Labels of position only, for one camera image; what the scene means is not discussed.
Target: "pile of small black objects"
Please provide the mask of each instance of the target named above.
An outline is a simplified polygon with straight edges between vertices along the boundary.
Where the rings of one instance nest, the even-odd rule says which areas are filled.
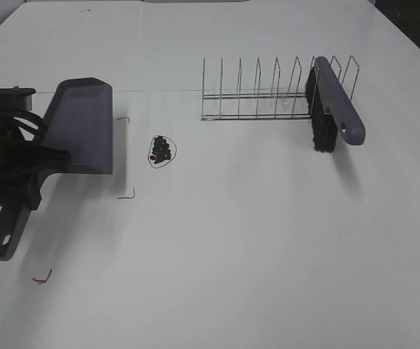
[[[150,160],[153,160],[154,164],[160,164],[165,160],[171,160],[171,150],[163,136],[157,136],[153,139],[153,149]]]

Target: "metal dish rack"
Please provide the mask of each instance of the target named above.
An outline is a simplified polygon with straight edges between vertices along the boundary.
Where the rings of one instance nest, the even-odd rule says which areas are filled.
[[[355,66],[355,77],[353,77],[352,88],[348,97],[352,100],[355,87],[357,85],[360,66],[353,55],[349,56],[344,74],[342,74],[342,65],[339,63],[336,55],[331,58],[330,65],[335,71],[338,80],[344,87],[344,81],[350,74],[351,63]],[[316,64],[315,56],[312,57],[308,73]],[[305,88],[301,87],[302,65],[297,56],[291,70],[287,88],[280,88],[281,66],[278,58],[275,58],[275,64],[272,72],[271,87],[261,88],[262,66],[259,57],[255,68],[255,77],[253,89],[242,89],[242,59],[239,58],[237,70],[237,82],[234,93],[224,93],[223,89],[223,58],[221,58],[221,69],[219,71],[219,90],[217,93],[206,91],[206,59],[203,59],[202,70],[202,121],[231,121],[231,120],[303,120],[311,119],[310,111],[306,101]]]

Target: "black bristles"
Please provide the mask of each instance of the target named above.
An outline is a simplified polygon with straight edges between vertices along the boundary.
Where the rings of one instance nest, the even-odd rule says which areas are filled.
[[[338,128],[331,114],[325,114],[318,91],[315,68],[310,71],[305,94],[312,116],[313,144],[316,151],[331,153],[336,145]]]

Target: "gray hand brush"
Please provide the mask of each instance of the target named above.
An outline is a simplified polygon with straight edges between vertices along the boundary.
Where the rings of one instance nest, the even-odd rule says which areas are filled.
[[[363,122],[325,57],[315,58],[305,93],[312,116],[316,151],[331,153],[336,145],[338,130],[350,145],[365,142]]]

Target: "white table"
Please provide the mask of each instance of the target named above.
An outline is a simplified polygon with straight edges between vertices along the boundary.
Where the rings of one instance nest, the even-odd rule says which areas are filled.
[[[320,54],[362,66],[363,146],[200,122],[203,57]],[[27,3],[0,27],[0,87],[35,87],[35,112],[81,76],[131,124],[113,176],[43,187],[0,262],[0,348],[420,348],[420,51],[371,4]],[[156,134],[178,147],[163,169]]]

